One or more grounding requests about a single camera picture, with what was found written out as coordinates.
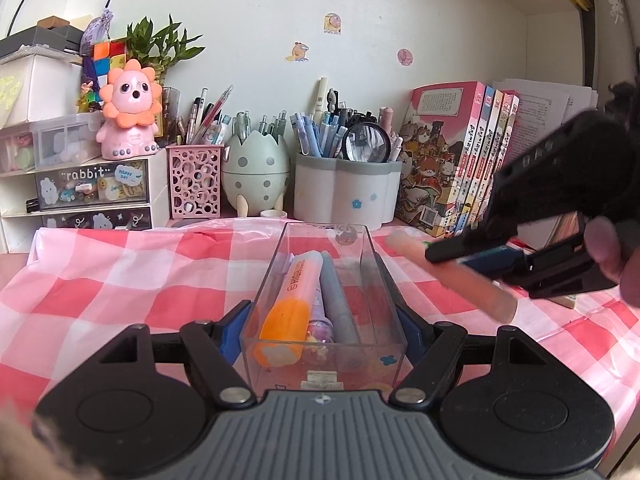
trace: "orange highlighter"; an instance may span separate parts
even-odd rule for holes
[[[311,319],[311,307],[322,270],[322,255],[309,251],[296,256],[284,277],[275,303],[267,314],[254,357],[264,367],[281,367],[298,362]]]

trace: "pink pen holder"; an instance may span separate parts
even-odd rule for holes
[[[220,218],[222,146],[168,146],[171,218]]]

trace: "gray ribbed panel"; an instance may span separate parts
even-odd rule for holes
[[[428,417],[376,392],[270,392],[227,412],[189,456],[146,480],[504,480],[451,450]],[[600,479],[594,472],[563,480]]]

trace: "round pink sticker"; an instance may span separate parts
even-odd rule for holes
[[[398,61],[403,66],[409,66],[414,62],[414,55],[407,48],[398,50]]]

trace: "clear pen case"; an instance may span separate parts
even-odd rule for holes
[[[260,339],[263,324],[289,269],[291,255],[307,251],[325,251],[331,256],[344,293],[348,312],[343,315],[335,317],[332,311],[334,315],[329,316],[330,304],[324,302],[327,316],[334,322],[335,342]],[[330,300],[331,287],[325,279],[323,276],[319,280],[323,285],[322,296]],[[350,318],[356,333],[340,330],[345,316]],[[346,224],[286,224],[240,341],[247,379],[260,397],[265,391],[276,389],[379,389],[388,394],[404,360],[406,339],[378,269],[368,229]],[[256,358],[259,349],[275,344],[290,345],[292,353],[300,358],[283,366],[260,364]]]

